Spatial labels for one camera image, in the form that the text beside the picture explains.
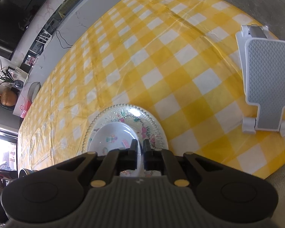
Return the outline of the white grey phone stand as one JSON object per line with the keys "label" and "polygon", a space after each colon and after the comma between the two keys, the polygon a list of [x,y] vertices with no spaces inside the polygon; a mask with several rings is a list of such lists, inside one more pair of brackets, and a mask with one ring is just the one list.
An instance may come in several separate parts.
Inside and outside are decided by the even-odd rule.
{"label": "white grey phone stand", "polygon": [[241,26],[236,41],[245,101],[257,107],[256,117],[242,119],[242,131],[271,131],[285,137],[285,41],[254,24]]}

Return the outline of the black television screen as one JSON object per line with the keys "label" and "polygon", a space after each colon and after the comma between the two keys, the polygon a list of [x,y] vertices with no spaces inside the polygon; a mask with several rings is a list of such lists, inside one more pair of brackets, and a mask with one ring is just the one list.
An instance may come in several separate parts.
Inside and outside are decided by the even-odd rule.
{"label": "black television screen", "polygon": [[0,56],[11,60],[29,24],[46,0],[0,0]]}

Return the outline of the yellow white checkered tablecloth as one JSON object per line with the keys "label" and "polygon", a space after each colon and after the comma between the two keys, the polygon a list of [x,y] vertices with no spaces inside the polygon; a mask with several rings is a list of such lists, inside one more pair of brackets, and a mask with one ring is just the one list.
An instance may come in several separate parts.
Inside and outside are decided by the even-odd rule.
{"label": "yellow white checkered tablecloth", "polygon": [[93,119],[132,104],[151,112],[178,155],[196,152],[266,178],[285,138],[241,131],[245,103],[236,33],[256,20],[222,0],[122,0],[63,56],[19,130],[18,168],[79,155]]}

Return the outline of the green potted plant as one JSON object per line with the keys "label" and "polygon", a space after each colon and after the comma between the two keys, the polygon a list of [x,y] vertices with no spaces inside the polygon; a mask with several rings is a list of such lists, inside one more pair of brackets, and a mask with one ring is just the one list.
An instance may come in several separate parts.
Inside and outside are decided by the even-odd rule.
{"label": "green potted plant", "polygon": [[2,62],[0,62],[0,86],[4,83],[13,84],[15,88],[22,89],[24,87],[24,82],[19,79],[15,79],[12,77],[12,75],[9,73],[8,69],[3,69]]}

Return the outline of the orange round vase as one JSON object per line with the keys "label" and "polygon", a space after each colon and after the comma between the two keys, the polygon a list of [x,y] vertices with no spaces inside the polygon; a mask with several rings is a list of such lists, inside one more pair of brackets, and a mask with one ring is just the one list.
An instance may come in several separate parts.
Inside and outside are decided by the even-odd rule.
{"label": "orange round vase", "polygon": [[4,89],[0,101],[2,105],[12,107],[17,102],[17,95],[11,89]]}

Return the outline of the grey round chair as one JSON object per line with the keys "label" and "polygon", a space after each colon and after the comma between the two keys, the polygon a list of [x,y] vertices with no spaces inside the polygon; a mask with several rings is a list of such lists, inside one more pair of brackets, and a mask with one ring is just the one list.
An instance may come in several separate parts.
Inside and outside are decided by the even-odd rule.
{"label": "grey round chair", "polygon": [[40,82],[34,82],[30,85],[30,88],[27,93],[27,98],[29,101],[33,102],[41,88]]}

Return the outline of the white sticker-pattern small plate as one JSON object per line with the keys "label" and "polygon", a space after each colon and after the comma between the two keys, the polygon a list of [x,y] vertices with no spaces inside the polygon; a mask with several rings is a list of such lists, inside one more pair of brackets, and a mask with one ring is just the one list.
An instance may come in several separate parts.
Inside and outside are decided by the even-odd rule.
{"label": "white sticker-pattern small plate", "polygon": [[111,122],[101,128],[93,129],[88,140],[87,151],[95,151],[99,156],[105,156],[113,149],[129,149],[133,139],[138,142],[137,167],[135,170],[120,172],[122,177],[138,177],[143,173],[143,157],[137,133],[129,125],[121,122]]}

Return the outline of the pink storage box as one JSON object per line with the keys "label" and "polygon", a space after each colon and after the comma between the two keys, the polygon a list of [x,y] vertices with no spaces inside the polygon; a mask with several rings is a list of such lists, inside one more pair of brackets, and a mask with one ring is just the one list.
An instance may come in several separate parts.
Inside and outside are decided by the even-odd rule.
{"label": "pink storage box", "polygon": [[20,106],[20,110],[22,111],[21,113],[21,118],[25,118],[29,108],[31,107],[32,102],[30,100],[26,100],[23,105]]}

